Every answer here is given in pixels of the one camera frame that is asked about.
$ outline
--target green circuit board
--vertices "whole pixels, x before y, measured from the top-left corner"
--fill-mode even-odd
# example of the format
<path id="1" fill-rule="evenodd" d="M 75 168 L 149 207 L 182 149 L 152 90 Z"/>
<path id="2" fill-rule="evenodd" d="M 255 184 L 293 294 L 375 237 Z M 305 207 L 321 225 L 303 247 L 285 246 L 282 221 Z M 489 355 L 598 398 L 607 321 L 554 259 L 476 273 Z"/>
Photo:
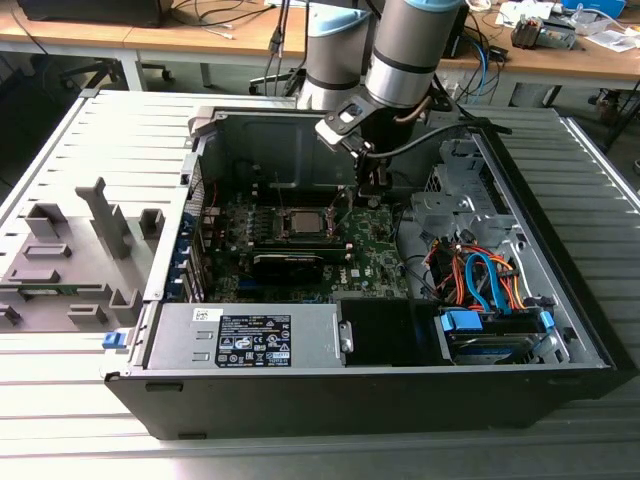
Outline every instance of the green circuit board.
<path id="1" fill-rule="evenodd" d="M 218 235 L 224 236 L 224 242 L 212 242 L 209 250 L 213 289 L 208 301 L 334 303 L 341 298 L 407 297 L 388 206 L 376 210 L 356 207 L 349 214 L 346 209 L 337 210 L 339 239 L 351 245 L 350 258 L 341 264 L 326 262 L 319 282 L 301 286 L 255 286 L 249 266 L 256 252 L 247 233 L 252 208 L 248 203 L 231 202 L 221 209 Z"/>

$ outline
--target power supply label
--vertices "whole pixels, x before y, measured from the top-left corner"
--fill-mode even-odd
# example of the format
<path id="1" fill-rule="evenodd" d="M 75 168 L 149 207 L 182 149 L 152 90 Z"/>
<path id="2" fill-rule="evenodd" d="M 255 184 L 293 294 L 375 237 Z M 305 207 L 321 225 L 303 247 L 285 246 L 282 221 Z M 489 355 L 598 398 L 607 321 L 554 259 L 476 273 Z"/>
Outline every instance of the power supply label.
<path id="1" fill-rule="evenodd" d="M 223 315 L 218 330 L 216 365 L 290 367 L 291 316 Z"/>

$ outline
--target motherboard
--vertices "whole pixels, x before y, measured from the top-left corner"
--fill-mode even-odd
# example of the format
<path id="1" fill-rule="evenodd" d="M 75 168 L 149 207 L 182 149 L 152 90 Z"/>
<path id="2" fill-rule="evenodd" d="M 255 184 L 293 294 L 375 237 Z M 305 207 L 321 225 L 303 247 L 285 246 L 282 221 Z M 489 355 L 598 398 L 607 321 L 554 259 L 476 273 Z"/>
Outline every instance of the motherboard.
<path id="1" fill-rule="evenodd" d="M 215 303 L 407 298 L 391 208 L 223 204 L 208 252 Z"/>

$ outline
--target aluminum extrusion table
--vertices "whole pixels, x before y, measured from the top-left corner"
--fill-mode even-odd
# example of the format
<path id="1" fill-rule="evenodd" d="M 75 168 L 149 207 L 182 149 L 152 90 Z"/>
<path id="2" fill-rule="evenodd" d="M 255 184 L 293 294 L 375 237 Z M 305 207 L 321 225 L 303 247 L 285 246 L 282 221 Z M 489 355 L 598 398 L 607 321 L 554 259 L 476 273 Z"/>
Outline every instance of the aluminum extrusion table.
<path id="1" fill-rule="evenodd" d="M 125 214 L 163 208 L 202 105 L 283 99 L 141 92 L 80 98 L 0 207 L 8 267 L 35 201 L 89 215 L 76 183 L 104 176 Z M 640 201 L 570 119 L 551 110 L 470 108 L 514 129 L 504 143 L 640 362 Z M 102 384 L 102 335 L 0 335 L 3 477 L 631 479 L 640 476 L 640 380 L 567 405 L 527 430 L 163 442 Z M 265 414 L 278 415 L 277 409 Z"/>

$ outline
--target wooden desk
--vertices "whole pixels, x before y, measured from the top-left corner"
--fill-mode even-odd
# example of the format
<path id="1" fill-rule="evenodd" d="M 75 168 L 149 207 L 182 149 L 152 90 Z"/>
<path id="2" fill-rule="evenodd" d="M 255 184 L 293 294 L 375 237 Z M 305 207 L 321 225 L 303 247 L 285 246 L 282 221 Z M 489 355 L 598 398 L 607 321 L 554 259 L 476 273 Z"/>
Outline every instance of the wooden desk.
<path id="1" fill-rule="evenodd" d="M 208 8 L 227 8 L 237 5 L 234 1 L 198 2 L 200 13 Z M 239 15 L 264 9 L 262 2 L 242 5 L 228 12 L 218 12 L 206 17 L 209 22 L 226 22 Z M 233 29 L 216 28 L 230 33 L 233 40 L 215 35 L 205 28 L 182 25 L 169 18 L 162 28 L 133 28 L 124 40 L 126 48 L 139 50 L 165 50 L 172 52 L 209 53 L 222 55 L 268 56 L 267 48 L 273 30 L 278 23 L 279 9 L 274 8 L 257 16 L 233 22 Z M 195 23 L 193 8 L 176 12 L 183 21 Z M 304 9 L 291 8 L 287 22 L 285 55 L 302 58 L 304 55 Z"/>
<path id="2" fill-rule="evenodd" d="M 238 9 L 217 12 L 207 17 L 210 22 L 227 21 L 239 14 L 264 8 L 260 0 L 245 3 Z M 200 12 L 209 8 L 225 8 L 237 2 L 199 0 Z M 208 64 L 240 64 L 264 66 L 268 57 L 269 39 L 278 19 L 278 9 L 256 17 L 234 21 L 233 30 L 221 30 L 234 35 L 228 40 L 207 30 L 181 25 L 169 18 L 163 28 L 131 28 L 126 26 L 92 25 L 64 22 L 31 22 L 14 0 L 0 0 L 0 51 L 41 53 L 11 16 L 11 8 L 20 23 L 54 55 L 80 55 L 116 58 L 123 63 L 129 88 L 143 90 L 141 60 L 196 62 L 208 75 Z M 178 12 L 186 22 L 196 21 L 192 6 Z M 511 29 L 495 27 L 495 14 L 476 14 L 481 30 L 491 43 L 509 50 L 509 60 L 500 76 L 500 87 L 493 103 L 508 104 L 517 83 L 574 85 L 584 87 L 632 88 L 640 78 L 640 50 L 614 53 L 583 38 L 575 50 L 522 50 L 511 46 Z M 625 12 L 622 21 L 640 23 L 640 12 Z M 304 9 L 289 12 L 283 67 L 299 63 L 304 55 Z M 469 72 L 478 60 L 469 51 L 461 57 L 440 63 L 441 70 Z"/>
<path id="3" fill-rule="evenodd" d="M 31 43 L 11 15 L 11 10 L 24 29 L 42 44 L 122 48 L 125 37 L 131 31 L 131 27 L 117 25 L 32 22 L 16 2 L 0 0 L 0 41 Z"/>
<path id="4" fill-rule="evenodd" d="M 494 105 L 508 105 L 517 83 L 631 89 L 640 79 L 638 49 L 615 53 L 579 37 L 573 50 L 523 50 L 511 45 L 513 29 L 495 25 L 497 13 L 485 15 L 475 14 L 480 30 L 491 39 L 491 45 L 509 51 L 507 63 L 500 76 L 500 87 L 492 99 Z M 627 10 L 620 21 L 640 24 L 640 12 Z M 467 25 L 473 25 L 475 29 L 475 24 L 469 19 Z M 471 51 L 460 58 L 440 62 L 440 68 L 444 69 L 475 70 L 477 66 L 478 60 Z"/>

